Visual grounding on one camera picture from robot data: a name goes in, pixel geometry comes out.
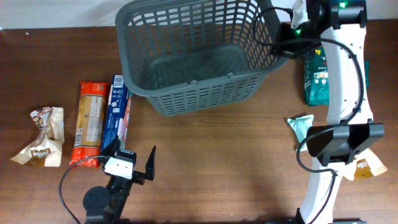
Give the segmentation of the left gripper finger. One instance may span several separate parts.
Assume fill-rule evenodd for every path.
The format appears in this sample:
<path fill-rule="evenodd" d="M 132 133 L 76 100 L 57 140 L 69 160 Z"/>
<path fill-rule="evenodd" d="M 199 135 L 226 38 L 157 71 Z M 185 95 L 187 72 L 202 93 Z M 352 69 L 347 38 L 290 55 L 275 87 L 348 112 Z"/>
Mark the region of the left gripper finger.
<path fill-rule="evenodd" d="M 156 153 L 156 146 L 154 146 L 151 150 L 151 153 L 148 157 L 145 169 L 145 178 L 146 180 L 153 181 L 155 177 L 155 153 Z"/>
<path fill-rule="evenodd" d="M 115 138 L 108 143 L 103 144 L 103 149 L 100 152 L 101 156 L 113 157 L 115 153 L 119 150 L 120 140 L 119 136 L 115 136 Z"/>

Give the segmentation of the green coffee bag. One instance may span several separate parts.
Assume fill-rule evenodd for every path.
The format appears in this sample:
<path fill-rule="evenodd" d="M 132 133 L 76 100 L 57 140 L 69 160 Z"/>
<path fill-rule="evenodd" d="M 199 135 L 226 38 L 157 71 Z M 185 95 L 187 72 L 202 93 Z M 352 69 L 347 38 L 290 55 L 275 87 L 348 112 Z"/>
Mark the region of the green coffee bag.
<path fill-rule="evenodd" d="M 322 46 L 304 58 L 304 98 L 308 106 L 329 105 L 328 69 Z"/>

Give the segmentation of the orange biscuit pack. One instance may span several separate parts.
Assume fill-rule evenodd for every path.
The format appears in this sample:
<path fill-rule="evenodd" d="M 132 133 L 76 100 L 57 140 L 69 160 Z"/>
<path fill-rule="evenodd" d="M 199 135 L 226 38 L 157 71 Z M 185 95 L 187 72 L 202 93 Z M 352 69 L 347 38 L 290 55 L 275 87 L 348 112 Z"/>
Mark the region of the orange biscuit pack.
<path fill-rule="evenodd" d="M 109 83 L 81 82 L 75 142 L 70 165 L 99 166 Z"/>

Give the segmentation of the beige snack bag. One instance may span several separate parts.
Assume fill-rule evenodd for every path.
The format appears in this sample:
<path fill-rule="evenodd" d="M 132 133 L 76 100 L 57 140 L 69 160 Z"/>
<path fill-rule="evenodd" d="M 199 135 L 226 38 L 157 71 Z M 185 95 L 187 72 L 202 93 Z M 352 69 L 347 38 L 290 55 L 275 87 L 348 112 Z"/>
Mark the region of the beige snack bag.
<path fill-rule="evenodd" d="M 30 117 L 38 127 L 39 135 L 11 160 L 25 166 L 59 167 L 65 142 L 64 109 L 43 107 L 33 110 Z"/>
<path fill-rule="evenodd" d="M 369 179 L 385 172 L 387 172 L 387 167 L 370 148 L 367 148 L 356 155 L 353 162 L 347 165 L 344 178 L 350 181 Z"/>

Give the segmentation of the mint green snack packet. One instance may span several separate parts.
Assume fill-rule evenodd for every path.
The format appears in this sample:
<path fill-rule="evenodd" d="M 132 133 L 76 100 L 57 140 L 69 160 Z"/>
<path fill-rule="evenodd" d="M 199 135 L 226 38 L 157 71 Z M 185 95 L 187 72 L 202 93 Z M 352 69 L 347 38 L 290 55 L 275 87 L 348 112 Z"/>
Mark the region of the mint green snack packet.
<path fill-rule="evenodd" d="M 307 131 L 313 126 L 314 115 L 309 114 L 297 118 L 287 118 L 287 123 L 295 133 L 298 143 L 294 146 L 296 151 L 299 144 L 307 137 Z"/>

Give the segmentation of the grey plastic basket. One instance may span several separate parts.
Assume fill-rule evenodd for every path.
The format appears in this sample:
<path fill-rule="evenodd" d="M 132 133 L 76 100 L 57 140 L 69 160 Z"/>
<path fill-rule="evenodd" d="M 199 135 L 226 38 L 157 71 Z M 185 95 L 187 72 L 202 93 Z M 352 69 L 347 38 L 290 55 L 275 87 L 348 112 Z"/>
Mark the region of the grey plastic basket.
<path fill-rule="evenodd" d="M 272 55 L 270 1 L 132 1 L 115 26 L 125 85 L 173 116 L 252 97 L 286 59 Z"/>

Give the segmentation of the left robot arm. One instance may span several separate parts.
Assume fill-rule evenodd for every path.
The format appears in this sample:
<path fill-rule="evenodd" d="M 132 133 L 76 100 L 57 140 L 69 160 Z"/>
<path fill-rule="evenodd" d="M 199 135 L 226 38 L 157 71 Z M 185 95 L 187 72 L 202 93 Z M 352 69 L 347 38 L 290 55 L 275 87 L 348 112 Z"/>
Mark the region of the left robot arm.
<path fill-rule="evenodd" d="M 134 170 L 137 154 L 120 148 L 121 141 L 116 137 L 100 153 L 103 172 L 110 176 L 106 186 L 96 186 L 83 197 L 87 223 L 130 223 L 122 212 L 134 184 L 144 185 L 155 177 L 155 153 L 153 147 L 146 162 L 145 172 Z"/>

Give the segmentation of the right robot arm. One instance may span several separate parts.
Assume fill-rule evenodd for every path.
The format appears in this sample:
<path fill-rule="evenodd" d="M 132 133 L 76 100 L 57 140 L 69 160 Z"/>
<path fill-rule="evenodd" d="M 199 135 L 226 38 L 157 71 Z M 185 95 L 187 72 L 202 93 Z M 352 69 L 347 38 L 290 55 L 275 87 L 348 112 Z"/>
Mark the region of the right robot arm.
<path fill-rule="evenodd" d="M 297 58 L 318 46 L 325 51 L 329 108 L 327 124 L 308 130 L 303 145 L 312 157 L 307 194 L 295 223 L 332 223 L 343 176 L 355 159 L 384 135 L 375 123 L 366 93 L 365 1 L 296 1 L 290 24 L 279 27 L 276 55 Z"/>

